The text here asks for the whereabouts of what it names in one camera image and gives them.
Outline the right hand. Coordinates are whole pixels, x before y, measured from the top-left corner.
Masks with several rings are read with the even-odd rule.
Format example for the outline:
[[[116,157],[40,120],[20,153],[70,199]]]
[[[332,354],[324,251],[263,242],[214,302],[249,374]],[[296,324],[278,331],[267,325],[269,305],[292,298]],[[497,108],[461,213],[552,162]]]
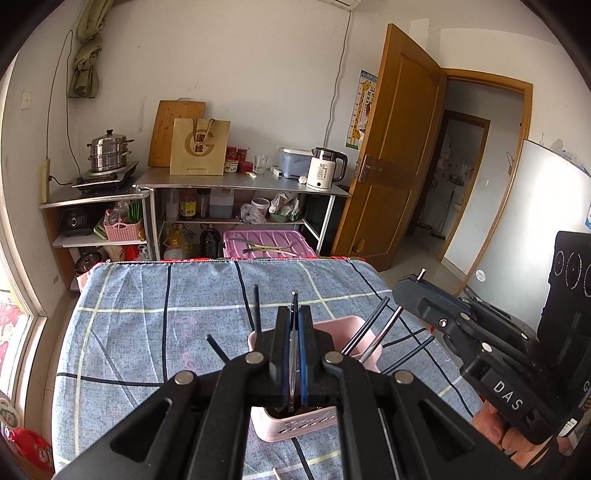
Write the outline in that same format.
[[[529,442],[515,427],[506,426],[504,418],[488,400],[473,417],[472,424],[498,449],[512,453],[512,461],[522,469],[533,465],[534,457],[545,448],[545,444]]]

